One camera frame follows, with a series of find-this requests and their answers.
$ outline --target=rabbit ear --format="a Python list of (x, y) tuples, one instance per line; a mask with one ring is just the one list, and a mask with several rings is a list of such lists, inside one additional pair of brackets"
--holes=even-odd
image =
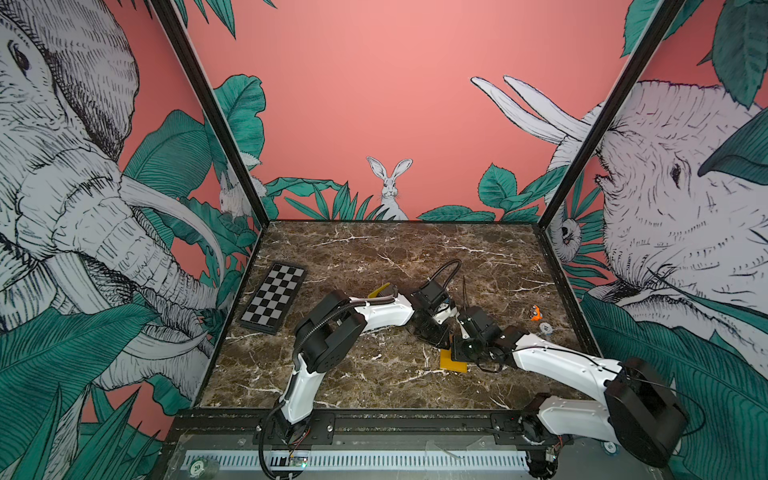
[(411, 167), (411, 165), (413, 165), (413, 160), (410, 158), (406, 158), (405, 160), (401, 161), (399, 164), (397, 164), (397, 167), (395, 167), (395, 171), (392, 172), (392, 178), (397, 178), (404, 174), (406, 170)]
[(384, 165), (378, 160), (376, 160), (373, 157), (367, 157), (368, 163), (371, 164), (371, 170), (373, 170), (373, 174), (376, 175), (378, 178), (381, 178), (382, 180), (386, 180), (386, 169), (384, 168)]

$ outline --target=robotic arm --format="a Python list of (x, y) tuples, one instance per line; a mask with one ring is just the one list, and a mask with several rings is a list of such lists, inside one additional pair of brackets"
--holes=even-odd
[[(537, 396), (525, 408), (518, 425), (532, 445), (558, 435), (579, 435), (620, 444), (648, 465), (667, 464), (688, 415), (677, 397), (658, 385), (662, 380), (646, 362), (602, 359), (514, 326), (502, 330), (477, 306), (459, 315), (446, 292), (450, 277), (442, 286), (434, 280), (443, 268), (407, 295), (393, 289), (388, 296), (361, 299), (334, 290), (299, 323), (293, 372), (273, 410), (276, 433), (287, 445), (309, 428), (323, 377), (344, 359), (359, 335), (387, 326), (406, 326), (422, 341), (450, 348), (454, 360), (495, 362), (499, 364), (496, 372), (508, 366), (540, 373), (594, 399)], [(452, 316), (458, 316), (462, 335), (451, 342), (445, 321)], [(552, 466), (555, 461), (547, 457), (544, 463)], [(545, 474), (535, 476), (548, 478)]]

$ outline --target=white horn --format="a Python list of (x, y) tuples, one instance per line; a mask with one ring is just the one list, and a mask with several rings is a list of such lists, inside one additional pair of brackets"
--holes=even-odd
[(554, 125), (559, 131), (572, 136), (576, 140), (584, 141), (589, 134), (591, 125), (573, 118), (554, 104), (552, 100), (533, 88), (531, 85), (520, 81), (517, 78), (504, 76), (504, 81), (514, 88), (515, 91), (525, 100), (534, 111), (541, 115), (547, 122)]
[(101, 295), (88, 275), (80, 255), (60, 253), (45, 261), (45, 269), (72, 303), (83, 313), (93, 315), (112, 305)]
[[(166, 329), (167, 327), (147, 325), (144, 329)], [(165, 360), (183, 355), (197, 348), (197, 344), (202, 342), (207, 333), (201, 333), (186, 342), (169, 342), (167, 340), (156, 339), (144, 332), (139, 333), (131, 340), (123, 352), (130, 356), (144, 360)]]
[(504, 112), (504, 115), (523, 131), (551, 144), (559, 144), (565, 139), (563, 132), (533, 114), (529, 114), (491, 82), (480, 77), (473, 77), (472, 83), (477, 85), (480, 90), (483, 90), (494, 101), (496, 106)]
[[(219, 245), (219, 241), (216, 240), (214, 232), (211, 231), (200, 217), (175, 199), (165, 194), (161, 194), (141, 182), (137, 182), (133, 178), (122, 177), (120, 185), (120, 198), (122, 198), (126, 204), (131, 205), (132, 207), (154, 208), (158, 212), (171, 215), (174, 218), (184, 221), (187, 225), (197, 230), (197, 232), (203, 236), (205, 241), (208, 242), (210, 247), (214, 249), (214, 254), (219, 263), (220, 271), (218, 283), (219, 285), (221, 284), (224, 272), (227, 269), (227, 266), (224, 263), (224, 254), (221, 251), (221, 246)], [(215, 272), (209, 273), (211, 278), (213, 278)]]

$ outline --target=orange toy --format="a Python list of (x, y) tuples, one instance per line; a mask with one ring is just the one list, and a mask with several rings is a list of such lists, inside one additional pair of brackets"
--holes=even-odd
[(538, 309), (538, 305), (534, 305), (531, 309), (531, 321), (537, 322), (541, 320), (541, 311)]

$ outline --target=yellow object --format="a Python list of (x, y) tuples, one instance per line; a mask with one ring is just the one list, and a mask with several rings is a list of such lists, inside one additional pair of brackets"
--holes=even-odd
[(531, 321), (537, 322), (542, 318), (543, 317), (541, 316), (541, 311), (538, 309), (538, 305), (534, 305), (533, 309), (531, 309)]
[(381, 292), (383, 292), (383, 291), (384, 291), (384, 289), (385, 289), (386, 287), (388, 287), (388, 286), (389, 286), (389, 282), (385, 283), (384, 285), (381, 285), (381, 286), (380, 286), (379, 288), (377, 288), (376, 290), (373, 290), (373, 293), (371, 293), (370, 295), (368, 295), (368, 298), (376, 298), (376, 297), (377, 297), (377, 296), (378, 296), (378, 295), (379, 295)]
[(440, 368), (451, 372), (467, 373), (467, 363), (451, 360), (451, 350), (440, 350)]

